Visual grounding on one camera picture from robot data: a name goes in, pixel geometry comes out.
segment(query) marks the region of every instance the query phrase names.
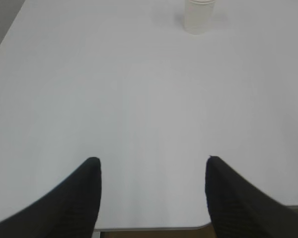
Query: disposable cup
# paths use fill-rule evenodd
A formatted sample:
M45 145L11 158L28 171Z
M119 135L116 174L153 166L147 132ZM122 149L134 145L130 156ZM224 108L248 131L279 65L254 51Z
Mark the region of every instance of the disposable cup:
M194 35L206 31L216 0L185 0L184 28Z

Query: white cup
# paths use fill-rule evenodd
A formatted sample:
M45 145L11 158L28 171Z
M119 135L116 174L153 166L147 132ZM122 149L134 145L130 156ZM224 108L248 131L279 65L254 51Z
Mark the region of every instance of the white cup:
M185 0L184 28L199 35L207 29L216 0Z

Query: floor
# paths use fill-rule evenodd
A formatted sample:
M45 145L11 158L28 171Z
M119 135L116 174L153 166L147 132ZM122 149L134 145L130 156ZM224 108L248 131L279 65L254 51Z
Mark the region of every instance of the floor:
M24 0L0 0L0 43L20 11Z

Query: paper cup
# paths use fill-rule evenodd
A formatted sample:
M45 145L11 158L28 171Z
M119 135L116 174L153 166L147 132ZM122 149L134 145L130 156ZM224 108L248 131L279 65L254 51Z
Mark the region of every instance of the paper cup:
M207 29L216 0L185 0L184 28L199 35Z

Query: table surface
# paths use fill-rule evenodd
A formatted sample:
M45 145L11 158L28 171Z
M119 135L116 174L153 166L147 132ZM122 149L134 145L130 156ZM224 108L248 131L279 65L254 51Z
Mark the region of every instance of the table surface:
M210 221L209 155L298 205L298 0L27 0L0 46L0 220L101 159L98 229Z

